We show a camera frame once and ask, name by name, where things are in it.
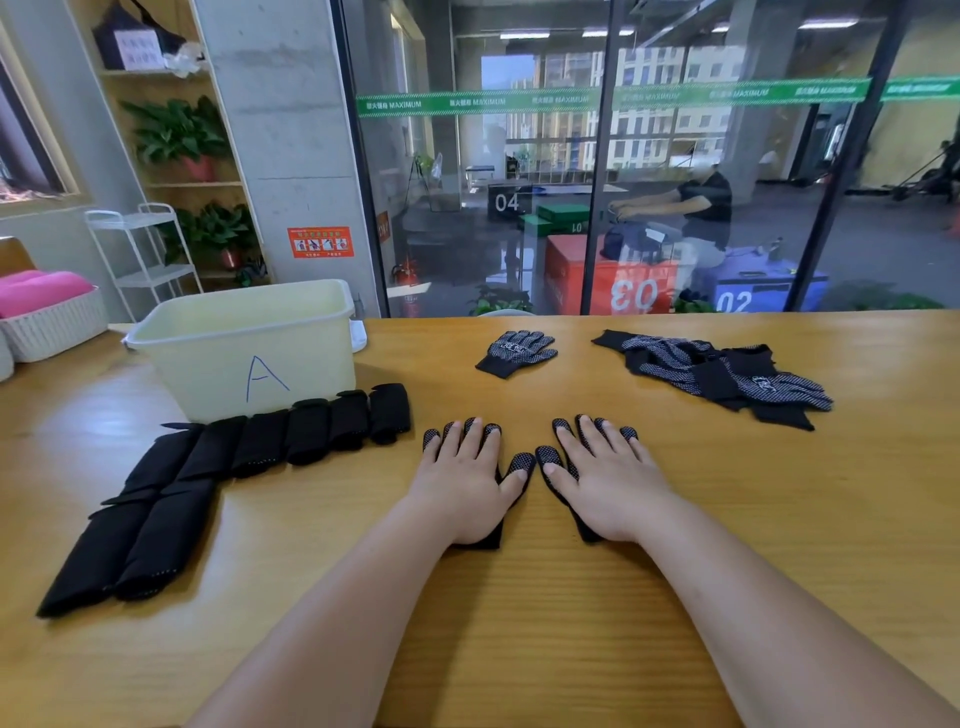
fire extinguisher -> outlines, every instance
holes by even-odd
[[[417,278],[417,274],[414,272],[413,263],[410,262],[410,257],[407,256],[407,259],[402,263],[394,266],[394,270],[391,271],[391,276],[394,279],[394,283],[397,285],[419,285],[420,280]],[[420,317],[420,304],[417,303],[418,295],[416,293],[408,293],[403,297],[403,317],[406,319],[418,319]]]

orange sign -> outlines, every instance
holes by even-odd
[[[294,257],[353,257],[350,228],[287,228]]]
[[[386,210],[376,216],[376,236],[381,243],[390,239],[390,213]]]

red flower pot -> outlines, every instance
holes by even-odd
[[[197,161],[190,157],[184,157],[183,166],[186,168],[187,174],[197,182],[217,181],[217,172],[213,168],[213,157],[203,155]]]

white metal cart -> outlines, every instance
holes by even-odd
[[[177,213],[174,209],[164,203],[144,203],[138,205],[136,209],[137,212],[131,215],[124,215],[108,209],[91,209],[84,213],[86,226],[90,230],[90,235],[93,236],[93,242],[96,243],[97,251],[107,266],[110,278],[116,285],[117,291],[120,293],[120,298],[123,300],[123,305],[127,308],[127,313],[130,314],[132,321],[136,321],[136,317],[133,316],[133,311],[127,302],[127,297],[124,295],[125,288],[149,288],[154,294],[156,302],[160,303],[160,296],[156,293],[159,286],[166,284],[170,287],[171,296],[177,296],[178,291],[182,296],[183,288],[180,286],[180,279],[184,276],[193,276],[197,282],[197,290],[201,293],[204,292],[204,288],[200,283],[200,277],[197,275],[197,268],[193,263],[193,257],[190,255],[190,249],[187,247],[186,240],[183,237],[183,230],[180,228],[180,222],[177,220]],[[156,229],[157,225],[163,225],[164,223],[173,223],[176,226],[177,235],[180,237],[180,244],[186,253],[186,263],[164,265],[166,245],[159,231]],[[156,259],[159,261],[157,265],[148,266],[144,261],[143,255],[140,254],[140,249],[136,245],[136,239],[133,237],[133,231],[136,230],[145,230],[147,232],[147,237],[150,239],[150,244],[154,249]],[[140,270],[119,278],[116,277],[113,273],[113,268],[110,266],[110,261],[107,259],[107,254],[104,252],[100,238],[97,236],[97,231],[123,231],[127,235],[127,240],[130,242],[131,248],[133,248],[133,254],[136,255],[137,262],[140,264]]]

green plant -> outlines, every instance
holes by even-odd
[[[246,205],[227,208],[214,202],[205,205],[197,214],[178,208],[177,220],[183,230],[183,237],[191,248],[206,248],[217,252],[227,248],[240,251],[256,248],[253,221]],[[164,262],[170,265],[183,257],[180,237],[173,223],[160,226],[160,232],[167,249]]]
[[[506,287],[494,287],[486,284],[477,286],[479,296],[470,301],[476,306],[470,311],[470,316],[481,316],[491,311],[502,311],[511,308],[516,311],[533,311],[530,303],[530,294],[526,291],[515,291]]]
[[[133,130],[139,143],[137,156],[145,162],[159,164],[174,159],[228,157],[230,146],[220,112],[214,103],[202,96],[194,108],[182,99],[170,99],[166,105],[138,105],[121,101],[121,106],[141,122]]]

